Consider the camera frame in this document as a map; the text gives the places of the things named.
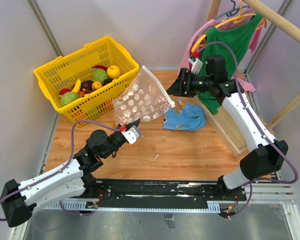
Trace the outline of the yellow clothes hanger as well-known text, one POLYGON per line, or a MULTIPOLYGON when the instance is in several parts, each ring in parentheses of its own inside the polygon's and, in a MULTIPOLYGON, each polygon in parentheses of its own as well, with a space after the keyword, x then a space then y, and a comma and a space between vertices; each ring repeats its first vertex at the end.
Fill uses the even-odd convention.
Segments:
MULTIPOLYGON (((233 24, 239 24, 241 23, 245 18, 247 17, 254 17, 256 15, 256 13, 246 13, 246 14, 243 14, 243 13, 240 13, 239 15, 237 16, 234 16, 232 18, 228 18, 226 19, 225 21, 217 24, 216 26, 214 26, 216 29, 217 28, 220 28, 221 26, 228 26, 229 23, 233 23, 233 24)), ((267 28, 268 26, 268 23, 267 23, 267 19, 265 17, 263 17, 260 22, 257 24, 257 27, 256 27, 256 30, 264 27, 264 28, 267 28)), ((205 38, 207 37, 207 34, 203 34, 195 43, 194 45, 192 46, 190 52, 191 53, 194 53, 194 52, 197 52, 199 53, 200 51, 197 50, 198 47, 204 47, 207 43, 206 43, 206 40, 204 40, 205 38)))

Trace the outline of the yellow plastic shopping basket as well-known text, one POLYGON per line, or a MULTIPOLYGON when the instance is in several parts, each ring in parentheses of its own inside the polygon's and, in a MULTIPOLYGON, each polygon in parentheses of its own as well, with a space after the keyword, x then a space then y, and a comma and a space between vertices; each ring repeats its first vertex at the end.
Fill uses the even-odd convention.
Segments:
POLYGON ((37 67, 34 75, 44 96, 53 108, 72 123, 94 120, 113 108, 113 99, 118 98, 139 72, 138 63, 131 54, 112 37, 105 36, 83 48, 37 67), (117 66, 121 75, 102 88, 61 106, 59 92, 71 88, 77 80, 93 78, 93 66, 117 66))

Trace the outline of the green toy cabbage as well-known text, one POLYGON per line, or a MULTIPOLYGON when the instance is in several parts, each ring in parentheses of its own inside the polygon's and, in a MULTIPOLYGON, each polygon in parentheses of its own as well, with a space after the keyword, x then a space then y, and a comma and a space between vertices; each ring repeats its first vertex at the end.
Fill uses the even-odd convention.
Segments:
POLYGON ((60 105, 64 107, 73 101, 76 101, 79 98, 79 95, 76 92, 66 92, 63 95, 60 95, 60 105))
POLYGON ((95 68, 92 73, 92 81, 103 83, 108 79, 107 71, 101 68, 95 68))

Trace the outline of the pink shirt on hanger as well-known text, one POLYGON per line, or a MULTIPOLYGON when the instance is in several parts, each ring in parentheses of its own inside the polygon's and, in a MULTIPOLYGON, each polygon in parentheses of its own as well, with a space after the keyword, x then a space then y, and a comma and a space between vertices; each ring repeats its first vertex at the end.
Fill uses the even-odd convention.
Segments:
POLYGON ((225 46, 214 44, 203 50, 201 48, 208 41, 223 42, 231 48, 238 63, 241 62, 248 50, 254 52, 264 26, 264 19, 251 7, 248 7, 243 14, 247 16, 239 23, 229 21, 222 24, 221 21, 215 19, 206 22, 189 40, 179 68, 191 68, 192 64, 189 62, 189 57, 192 55, 200 55, 201 57, 204 56, 204 53, 208 56, 222 55, 226 60, 228 76, 232 77, 236 69, 235 62, 225 46))

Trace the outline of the red toy apple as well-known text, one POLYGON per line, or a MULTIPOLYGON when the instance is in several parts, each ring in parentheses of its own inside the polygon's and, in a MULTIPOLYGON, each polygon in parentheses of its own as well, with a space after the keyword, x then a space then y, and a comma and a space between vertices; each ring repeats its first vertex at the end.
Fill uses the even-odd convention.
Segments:
POLYGON ((59 93, 58 93, 58 97, 61 98, 64 94, 66 94, 66 93, 68 93, 70 91, 71 91, 71 89, 69 89, 69 88, 63 88, 63 89, 61 89, 59 91, 59 93))

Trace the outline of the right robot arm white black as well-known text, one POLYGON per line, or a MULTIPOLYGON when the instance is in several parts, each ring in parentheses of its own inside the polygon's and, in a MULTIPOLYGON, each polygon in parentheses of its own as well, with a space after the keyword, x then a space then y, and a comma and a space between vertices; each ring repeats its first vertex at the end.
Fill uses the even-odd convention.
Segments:
POLYGON ((193 98, 197 92, 209 92, 238 126, 249 153, 240 161, 237 169, 217 180, 217 196, 228 200, 245 183, 279 171, 288 152, 288 144, 284 140, 278 141, 268 131, 251 108, 244 91, 234 79, 228 78, 223 56, 208 56, 205 65, 205 76, 182 68, 166 92, 188 98, 193 98))

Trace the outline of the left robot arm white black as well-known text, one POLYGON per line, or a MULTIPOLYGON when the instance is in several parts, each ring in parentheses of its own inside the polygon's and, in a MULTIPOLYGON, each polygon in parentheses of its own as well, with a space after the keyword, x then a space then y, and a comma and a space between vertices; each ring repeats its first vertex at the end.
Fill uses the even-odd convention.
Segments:
POLYGON ((103 165, 103 159, 114 158, 122 145, 137 141, 141 136, 140 122, 137 119, 120 123, 111 128, 110 135, 105 131, 110 127, 98 123, 101 129, 93 131, 77 153, 71 150, 66 162, 28 180, 7 181, 0 196, 0 222, 14 228, 53 203, 72 197, 93 197, 98 185, 92 173, 103 165))

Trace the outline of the orange toy fruit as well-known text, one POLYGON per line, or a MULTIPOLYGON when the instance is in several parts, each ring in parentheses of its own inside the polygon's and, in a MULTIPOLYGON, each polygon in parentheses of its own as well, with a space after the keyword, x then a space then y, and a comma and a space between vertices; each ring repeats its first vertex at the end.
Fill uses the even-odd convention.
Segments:
POLYGON ((103 87, 103 84, 99 81, 94 81, 91 85, 91 88, 92 88, 93 91, 99 90, 102 87, 103 87))

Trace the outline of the yellow toy banana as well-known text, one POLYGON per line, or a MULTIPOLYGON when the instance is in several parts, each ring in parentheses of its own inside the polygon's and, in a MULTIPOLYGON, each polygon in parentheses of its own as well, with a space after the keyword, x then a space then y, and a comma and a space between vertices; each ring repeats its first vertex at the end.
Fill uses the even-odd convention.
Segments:
POLYGON ((78 94, 81 90, 81 79, 78 78, 75 85, 72 86, 71 92, 78 94))

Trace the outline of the wooden clothes rack frame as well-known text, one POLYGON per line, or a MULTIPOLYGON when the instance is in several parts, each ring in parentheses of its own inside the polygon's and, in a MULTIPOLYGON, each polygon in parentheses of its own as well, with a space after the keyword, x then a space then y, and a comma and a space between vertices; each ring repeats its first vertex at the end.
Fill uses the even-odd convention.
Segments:
POLYGON ((250 103, 265 117, 269 131, 278 125, 279 135, 298 133, 297 122, 283 129, 282 120, 300 104, 300 0, 286 0, 246 69, 256 86, 250 103))

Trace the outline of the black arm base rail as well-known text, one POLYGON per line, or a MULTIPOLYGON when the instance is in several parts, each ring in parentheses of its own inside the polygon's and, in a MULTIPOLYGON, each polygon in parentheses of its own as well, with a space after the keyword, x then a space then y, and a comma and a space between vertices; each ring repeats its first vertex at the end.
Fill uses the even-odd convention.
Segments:
POLYGON ((95 190, 77 196, 80 200, 96 200, 103 193, 104 208, 141 210, 200 210, 209 201, 244 202, 242 187, 222 190, 216 181, 96 179, 95 190))

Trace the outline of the clear dotted zip top bag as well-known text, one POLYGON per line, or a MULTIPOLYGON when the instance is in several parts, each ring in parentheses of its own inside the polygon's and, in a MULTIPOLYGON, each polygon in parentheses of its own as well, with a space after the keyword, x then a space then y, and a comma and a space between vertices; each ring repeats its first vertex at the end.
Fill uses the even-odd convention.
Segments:
POLYGON ((116 122, 123 125, 155 120, 176 106, 159 79, 145 66, 112 104, 116 122))

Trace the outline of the green shirt on hanger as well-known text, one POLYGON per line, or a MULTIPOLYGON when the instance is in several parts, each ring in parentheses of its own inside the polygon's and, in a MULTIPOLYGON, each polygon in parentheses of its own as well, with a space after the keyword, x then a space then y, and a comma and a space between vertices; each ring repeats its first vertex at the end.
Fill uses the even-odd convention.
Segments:
POLYGON ((251 52, 255 51, 264 22, 263 16, 256 13, 244 17, 239 23, 230 21, 218 27, 211 27, 205 33, 206 43, 222 42, 227 46, 222 44, 207 46, 201 51, 200 60, 204 62, 205 59, 210 56, 223 56, 225 59, 227 78, 233 78, 236 65, 232 53, 230 53, 228 48, 233 51, 237 62, 240 63, 248 50, 251 50, 251 52))

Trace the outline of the dark toy grapes bunch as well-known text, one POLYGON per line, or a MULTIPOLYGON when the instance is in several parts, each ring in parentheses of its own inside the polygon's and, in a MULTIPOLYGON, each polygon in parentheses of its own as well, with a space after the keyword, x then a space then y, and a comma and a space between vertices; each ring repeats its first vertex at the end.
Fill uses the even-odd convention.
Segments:
POLYGON ((107 79, 105 79, 105 80, 102 82, 102 85, 105 86, 105 85, 111 83, 112 81, 113 81, 112 78, 107 78, 107 79))

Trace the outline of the grey clothes hanger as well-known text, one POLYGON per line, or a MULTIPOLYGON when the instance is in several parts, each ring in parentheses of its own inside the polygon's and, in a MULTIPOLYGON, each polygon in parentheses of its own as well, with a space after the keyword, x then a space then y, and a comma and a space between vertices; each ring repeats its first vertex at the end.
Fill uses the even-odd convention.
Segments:
POLYGON ((230 2, 232 3, 232 9, 216 16, 214 20, 218 20, 222 17, 231 18, 238 16, 239 14, 242 14, 244 10, 249 8, 248 5, 242 5, 241 3, 237 2, 237 0, 230 0, 230 2))

